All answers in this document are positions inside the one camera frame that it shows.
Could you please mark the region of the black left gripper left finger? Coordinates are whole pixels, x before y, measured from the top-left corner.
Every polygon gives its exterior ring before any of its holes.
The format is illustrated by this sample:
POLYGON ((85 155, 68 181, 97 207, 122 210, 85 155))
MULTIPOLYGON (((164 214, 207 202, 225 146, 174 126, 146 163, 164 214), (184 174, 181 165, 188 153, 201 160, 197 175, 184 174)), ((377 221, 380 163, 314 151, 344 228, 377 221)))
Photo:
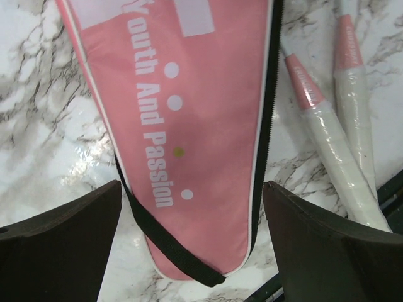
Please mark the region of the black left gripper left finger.
POLYGON ((1 301, 97 301, 121 208, 110 181, 1 227, 1 301))

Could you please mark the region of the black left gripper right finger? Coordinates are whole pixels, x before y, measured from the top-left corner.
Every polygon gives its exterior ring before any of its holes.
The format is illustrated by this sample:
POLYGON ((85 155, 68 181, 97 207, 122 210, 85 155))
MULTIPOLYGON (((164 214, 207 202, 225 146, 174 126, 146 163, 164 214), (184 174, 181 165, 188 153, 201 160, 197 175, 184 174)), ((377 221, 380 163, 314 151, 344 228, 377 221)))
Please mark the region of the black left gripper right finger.
POLYGON ((263 203, 286 301, 402 301, 402 235, 350 221, 273 181, 263 203))

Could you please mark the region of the pink badminton racket left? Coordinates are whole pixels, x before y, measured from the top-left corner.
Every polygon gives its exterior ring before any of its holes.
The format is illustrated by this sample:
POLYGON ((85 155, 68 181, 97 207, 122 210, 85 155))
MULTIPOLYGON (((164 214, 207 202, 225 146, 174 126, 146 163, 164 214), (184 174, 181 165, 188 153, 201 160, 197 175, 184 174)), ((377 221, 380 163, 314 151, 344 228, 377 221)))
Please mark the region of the pink badminton racket left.
POLYGON ((280 36, 280 47, 302 121, 348 217, 377 230, 391 232, 368 181, 356 162, 331 103, 280 36))

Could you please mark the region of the pink badminton racket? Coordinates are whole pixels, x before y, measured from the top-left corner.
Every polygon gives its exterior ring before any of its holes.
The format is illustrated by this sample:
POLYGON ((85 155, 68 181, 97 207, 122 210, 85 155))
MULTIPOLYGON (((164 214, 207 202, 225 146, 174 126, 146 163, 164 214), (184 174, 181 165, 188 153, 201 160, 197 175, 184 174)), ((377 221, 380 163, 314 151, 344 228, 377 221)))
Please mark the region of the pink badminton racket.
POLYGON ((377 230, 391 232, 368 181, 356 162, 331 103, 280 36, 280 47, 302 121, 348 217, 377 230))
POLYGON ((376 196, 370 95, 351 15, 351 1, 337 2, 334 83, 337 114, 352 154, 376 196))

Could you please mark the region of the pink badminton racket right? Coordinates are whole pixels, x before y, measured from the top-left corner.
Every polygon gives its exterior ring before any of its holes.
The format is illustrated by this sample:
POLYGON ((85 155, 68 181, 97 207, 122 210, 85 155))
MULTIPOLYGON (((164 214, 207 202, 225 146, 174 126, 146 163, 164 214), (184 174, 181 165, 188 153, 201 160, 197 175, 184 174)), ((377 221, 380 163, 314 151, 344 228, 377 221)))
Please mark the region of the pink badminton racket right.
POLYGON ((376 196, 370 95, 351 15, 351 1, 337 2, 334 83, 337 114, 352 154, 376 196))

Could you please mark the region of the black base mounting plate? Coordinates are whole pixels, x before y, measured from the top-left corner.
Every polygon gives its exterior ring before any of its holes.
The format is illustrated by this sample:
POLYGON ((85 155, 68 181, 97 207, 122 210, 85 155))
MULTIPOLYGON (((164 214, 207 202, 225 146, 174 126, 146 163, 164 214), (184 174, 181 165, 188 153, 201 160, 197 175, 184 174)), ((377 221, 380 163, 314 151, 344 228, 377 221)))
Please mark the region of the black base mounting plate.
POLYGON ((378 190, 378 200, 392 231, 402 235, 402 179, 384 184, 378 190))

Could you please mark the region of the pink racket bag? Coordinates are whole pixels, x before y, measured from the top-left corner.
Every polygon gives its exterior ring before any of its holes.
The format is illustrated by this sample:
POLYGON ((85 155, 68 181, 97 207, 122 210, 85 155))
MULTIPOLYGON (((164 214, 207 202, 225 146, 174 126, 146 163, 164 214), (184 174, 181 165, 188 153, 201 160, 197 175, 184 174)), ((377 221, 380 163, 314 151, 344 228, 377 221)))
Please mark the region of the pink racket bag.
POLYGON ((256 242, 281 1, 58 1, 156 271, 222 284, 256 242))

